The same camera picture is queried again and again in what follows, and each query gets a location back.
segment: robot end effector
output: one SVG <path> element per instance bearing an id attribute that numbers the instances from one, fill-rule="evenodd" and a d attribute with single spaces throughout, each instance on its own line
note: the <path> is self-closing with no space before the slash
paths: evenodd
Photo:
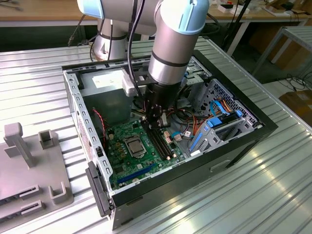
<path id="1" fill-rule="evenodd" d="M 78 0 L 78 5 L 84 14 L 130 23 L 133 1 L 127 2 L 131 3 L 128 9 L 120 7 L 125 6 L 124 0 Z M 208 0 L 147 0 L 144 4 L 139 24 L 151 26 L 154 22 L 157 28 L 148 68 L 155 83 L 147 86 L 144 100 L 146 118 L 153 128 L 168 125 L 166 111 L 180 89 L 208 8 Z"/>

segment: wooden desk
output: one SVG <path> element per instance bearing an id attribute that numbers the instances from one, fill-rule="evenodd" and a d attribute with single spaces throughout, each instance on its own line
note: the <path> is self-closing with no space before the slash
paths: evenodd
<path id="1" fill-rule="evenodd" d="M 214 16 L 219 22 L 231 22 L 233 18 L 233 14 L 231 13 L 222 13 L 217 9 L 216 5 L 212 5 L 209 8 L 209 13 Z M 251 22 L 298 22 L 298 26 L 304 26 L 308 19 L 310 19 L 311 16 L 308 16 L 306 14 L 299 14 L 297 16 L 274 16 L 267 12 L 266 10 L 259 10 L 257 12 L 250 11 L 248 14 L 243 15 L 240 22 L 242 22 L 235 38 L 232 41 L 232 44 L 230 45 L 227 54 L 232 55 L 235 51 L 239 41 L 243 37 L 248 25 Z M 207 23 L 214 22 L 211 18 L 207 17 L 206 19 Z M 282 53 L 285 51 L 285 49 L 288 47 L 288 45 L 291 43 L 291 41 L 287 41 L 283 47 L 280 49 L 280 51 L 276 54 L 274 59 L 272 60 L 273 63 L 275 63 L 279 57 L 282 55 Z"/>
<path id="2" fill-rule="evenodd" d="M 23 11 L 0 6 L 0 27 L 77 25 L 82 13 L 77 0 L 18 0 Z M 81 25 L 95 25 L 97 19 L 86 16 Z"/>
<path id="3" fill-rule="evenodd" d="M 17 11 L 7 7 L 0 6 L 0 27 L 24 27 L 24 26 L 65 26 L 77 25 L 82 13 L 78 9 L 77 0 L 18 0 L 19 7 L 23 11 Z M 219 22 L 231 22 L 233 14 L 222 13 L 217 9 L 216 5 L 212 5 L 209 13 L 214 16 Z M 276 17 L 269 12 L 261 9 L 258 12 L 251 11 L 245 14 L 229 50 L 228 54 L 232 55 L 239 41 L 244 35 L 249 23 L 251 22 L 288 22 L 299 21 L 299 25 L 306 24 L 310 17 L 307 15 L 299 15 L 299 19 L 290 16 Z M 213 22 L 207 17 L 207 23 Z M 97 19 L 86 16 L 81 25 L 96 25 Z"/>

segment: corrugated metal surface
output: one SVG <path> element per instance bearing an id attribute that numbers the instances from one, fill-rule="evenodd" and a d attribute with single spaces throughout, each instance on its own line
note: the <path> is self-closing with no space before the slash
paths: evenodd
<path id="1" fill-rule="evenodd" d="M 312 26 L 285 27 L 283 33 L 312 52 Z"/>
<path id="2" fill-rule="evenodd" d="M 150 54 L 152 44 L 135 43 L 134 55 Z M 279 128 L 237 165 L 114 233 L 311 233 L 311 129 L 277 104 L 211 41 L 199 39 L 196 49 Z M 75 196 L 72 205 L 10 233 L 111 233 L 110 222 L 98 214 L 84 172 L 87 163 L 70 117 L 60 69 L 61 65 L 89 62 L 88 53 L 88 47 L 72 47 L 0 54 L 0 126 L 20 121 L 26 136 L 47 128 L 57 131 Z"/>

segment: floor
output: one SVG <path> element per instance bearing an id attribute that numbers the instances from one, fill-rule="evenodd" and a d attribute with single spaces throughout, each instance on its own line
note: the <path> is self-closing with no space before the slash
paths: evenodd
<path id="1" fill-rule="evenodd" d="M 226 33 L 228 24 L 221 24 L 222 28 L 217 34 L 209 35 L 209 38 L 221 46 L 223 37 Z M 214 26 L 208 25 L 206 30 L 213 31 Z M 232 58 L 237 61 L 243 68 L 245 68 L 248 72 L 252 72 L 254 69 L 256 62 L 260 58 L 261 54 L 259 54 L 253 47 L 248 44 L 249 37 L 252 32 L 245 33 L 244 37 L 240 41 L 236 50 L 233 53 Z M 268 83 L 277 78 L 283 78 L 287 76 L 287 73 L 296 73 L 296 71 L 283 71 L 278 68 L 276 65 L 272 64 L 270 61 L 266 60 L 261 69 L 255 75 L 255 78 L 261 83 Z"/>

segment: table leg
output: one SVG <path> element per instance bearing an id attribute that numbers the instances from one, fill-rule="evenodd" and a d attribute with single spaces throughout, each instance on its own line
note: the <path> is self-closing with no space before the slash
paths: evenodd
<path id="1" fill-rule="evenodd" d="M 298 26 L 304 26 L 307 23 L 307 20 L 301 21 Z M 287 49 L 287 47 L 292 42 L 291 39 L 287 39 L 287 41 L 283 44 L 283 46 L 279 49 L 279 51 L 276 53 L 274 58 L 272 59 L 271 63 L 276 63 L 278 59 L 281 57 L 281 55 L 284 53 L 284 51 Z"/>
<path id="2" fill-rule="evenodd" d="M 254 76 L 256 74 L 256 72 L 259 70 L 259 68 L 261 67 L 261 65 L 263 64 L 263 62 L 265 61 L 265 59 L 269 56 L 270 52 L 272 51 L 272 49 L 275 47 L 275 45 L 278 43 L 278 41 L 280 40 L 280 38 L 282 37 L 283 33 L 282 33 L 283 28 L 280 28 L 277 32 L 277 34 L 275 35 L 275 37 L 273 38 L 273 40 L 270 42 L 270 44 L 268 45 L 268 47 L 265 49 L 265 51 L 263 52 L 263 54 L 261 55 L 261 57 L 259 58 L 255 69 L 252 72 L 252 75 Z"/>
<path id="3" fill-rule="evenodd" d="M 242 23 L 242 25 L 240 26 L 234 40 L 232 41 L 232 44 L 230 45 L 228 51 L 226 52 L 229 56 L 232 56 L 232 54 L 234 53 L 239 41 L 242 39 L 248 25 L 249 25 L 249 21 Z"/>

